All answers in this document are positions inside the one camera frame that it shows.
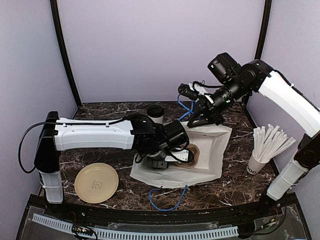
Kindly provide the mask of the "black plastic cup lid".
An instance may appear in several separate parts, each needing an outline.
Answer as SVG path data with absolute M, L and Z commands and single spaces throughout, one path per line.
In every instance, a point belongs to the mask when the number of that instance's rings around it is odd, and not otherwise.
M 146 113 L 150 118 L 160 118 L 164 116 L 164 109 L 160 105 L 151 105 Z

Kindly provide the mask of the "brown cardboard cup carrier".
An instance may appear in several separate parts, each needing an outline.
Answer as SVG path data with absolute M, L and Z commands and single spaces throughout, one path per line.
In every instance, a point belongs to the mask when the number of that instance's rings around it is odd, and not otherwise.
M 189 144 L 186 149 L 188 150 L 188 161 L 183 163 L 174 162 L 174 165 L 184 169 L 192 169 L 198 163 L 200 149 L 195 144 Z

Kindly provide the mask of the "white paper cup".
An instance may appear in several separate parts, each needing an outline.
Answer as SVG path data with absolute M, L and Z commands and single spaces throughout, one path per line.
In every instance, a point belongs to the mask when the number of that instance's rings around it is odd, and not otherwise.
M 148 115 L 148 117 L 156 124 L 162 124 L 163 120 L 164 120 L 164 116 L 163 115 L 158 116 L 158 117 L 152 117 L 152 116 Z

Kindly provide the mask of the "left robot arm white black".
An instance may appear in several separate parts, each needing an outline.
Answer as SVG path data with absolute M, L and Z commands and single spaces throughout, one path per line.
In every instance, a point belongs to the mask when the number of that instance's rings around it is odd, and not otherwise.
M 168 124 L 154 122 L 148 115 L 135 113 L 118 120 L 75 120 L 59 117 L 57 111 L 48 113 L 25 131 L 42 126 L 39 135 L 34 169 L 38 170 L 46 200 L 60 218 L 71 213 L 65 203 L 60 172 L 60 154 L 83 148 L 116 148 L 135 150 L 135 163 L 146 160 L 150 168 L 166 169 L 169 162 L 190 163 L 194 154 L 188 150 L 190 140 L 178 121 Z

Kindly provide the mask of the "blue checkered paper bag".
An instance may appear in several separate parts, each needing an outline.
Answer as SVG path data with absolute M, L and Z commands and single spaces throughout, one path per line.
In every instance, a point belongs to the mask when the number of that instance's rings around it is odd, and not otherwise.
M 224 125 L 205 125 L 189 128 L 181 122 L 189 137 L 186 149 L 168 155 L 169 167 L 151 168 L 144 161 L 134 163 L 130 177 L 152 186 L 148 200 L 152 207 L 161 212 L 177 209 L 189 186 L 219 179 L 222 176 L 224 152 L 231 137 L 232 129 Z M 163 189 L 182 188 L 182 194 L 175 206 L 163 208 L 153 202 L 153 193 Z

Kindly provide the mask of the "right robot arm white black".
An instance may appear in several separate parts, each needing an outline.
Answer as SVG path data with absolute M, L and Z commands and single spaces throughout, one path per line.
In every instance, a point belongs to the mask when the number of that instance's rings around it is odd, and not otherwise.
M 320 164 L 320 110 L 300 93 L 284 75 L 260 59 L 240 65 L 228 53 L 218 54 L 208 69 L 221 83 L 214 93 L 205 92 L 204 84 L 193 82 L 181 91 L 196 101 L 194 112 L 187 126 L 195 128 L 219 125 L 222 113 L 236 100 L 253 92 L 277 105 L 303 130 L 295 155 L 266 190 L 266 198 L 255 205 L 255 213 L 266 217 L 294 184 L 311 169 Z

